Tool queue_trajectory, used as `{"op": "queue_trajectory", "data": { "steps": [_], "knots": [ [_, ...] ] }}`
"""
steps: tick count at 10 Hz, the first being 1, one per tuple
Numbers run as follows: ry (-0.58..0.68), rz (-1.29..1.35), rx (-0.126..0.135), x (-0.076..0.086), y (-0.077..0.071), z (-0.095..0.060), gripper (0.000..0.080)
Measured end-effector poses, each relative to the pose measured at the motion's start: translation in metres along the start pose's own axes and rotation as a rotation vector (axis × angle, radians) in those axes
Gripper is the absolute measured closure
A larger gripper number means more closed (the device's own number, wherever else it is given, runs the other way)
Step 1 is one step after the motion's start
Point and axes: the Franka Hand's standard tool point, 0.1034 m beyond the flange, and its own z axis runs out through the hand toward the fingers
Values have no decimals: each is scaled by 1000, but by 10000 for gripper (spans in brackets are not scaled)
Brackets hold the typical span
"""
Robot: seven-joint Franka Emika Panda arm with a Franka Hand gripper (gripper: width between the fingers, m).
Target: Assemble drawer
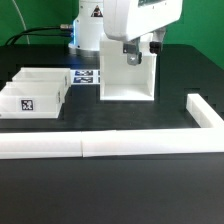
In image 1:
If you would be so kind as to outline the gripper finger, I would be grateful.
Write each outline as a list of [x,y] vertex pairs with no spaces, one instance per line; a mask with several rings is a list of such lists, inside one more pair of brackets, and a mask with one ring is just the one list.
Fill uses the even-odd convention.
[[152,40],[149,43],[151,53],[159,54],[162,51],[163,39],[166,34],[166,28],[162,27],[153,32]]
[[142,52],[139,49],[140,39],[136,38],[123,44],[123,52],[127,54],[129,65],[139,65],[142,61]]

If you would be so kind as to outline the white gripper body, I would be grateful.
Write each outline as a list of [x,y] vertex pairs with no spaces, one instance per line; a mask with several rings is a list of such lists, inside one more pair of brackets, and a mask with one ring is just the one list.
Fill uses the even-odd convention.
[[109,39],[128,42],[177,21],[183,0],[104,0],[103,26]]

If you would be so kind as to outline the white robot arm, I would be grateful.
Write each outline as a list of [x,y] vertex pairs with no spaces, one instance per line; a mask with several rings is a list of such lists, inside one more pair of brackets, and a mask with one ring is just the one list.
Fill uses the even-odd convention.
[[152,34],[149,52],[162,50],[166,27],[180,19],[183,0],[79,0],[73,21],[73,54],[93,57],[100,52],[103,34],[121,41],[129,65],[141,63],[140,37]]

